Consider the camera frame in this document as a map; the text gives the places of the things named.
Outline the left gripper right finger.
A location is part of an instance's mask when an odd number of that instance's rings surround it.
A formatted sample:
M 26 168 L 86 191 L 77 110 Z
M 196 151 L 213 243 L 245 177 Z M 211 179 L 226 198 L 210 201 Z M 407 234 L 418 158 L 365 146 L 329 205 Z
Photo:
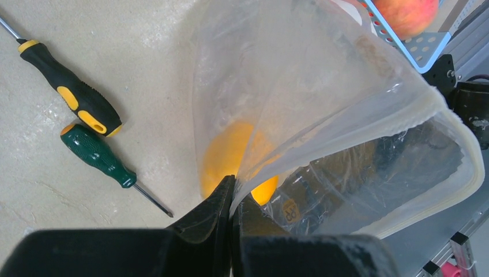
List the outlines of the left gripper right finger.
M 289 232 L 281 228 L 250 196 L 238 205 L 231 228 L 233 276 L 274 276 L 284 262 L 280 239 Z

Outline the clear zip top bag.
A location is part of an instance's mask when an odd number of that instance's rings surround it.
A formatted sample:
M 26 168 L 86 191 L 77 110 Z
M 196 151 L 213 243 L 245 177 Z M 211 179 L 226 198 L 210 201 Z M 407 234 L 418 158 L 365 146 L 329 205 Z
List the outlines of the clear zip top bag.
M 210 1 L 194 32 L 197 172 L 236 121 L 275 149 L 243 159 L 231 210 L 250 196 L 297 235 L 391 235 L 395 209 L 441 183 L 425 150 L 435 117 L 468 141 L 442 96 L 371 29 L 357 1 Z

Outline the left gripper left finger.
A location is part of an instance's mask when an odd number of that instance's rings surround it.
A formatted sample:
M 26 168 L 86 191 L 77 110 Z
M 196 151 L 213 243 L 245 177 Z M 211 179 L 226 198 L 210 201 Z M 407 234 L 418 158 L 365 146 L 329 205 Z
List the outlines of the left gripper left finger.
M 230 276 L 229 218 L 235 176 L 225 176 L 203 202 L 166 228 L 167 276 Z

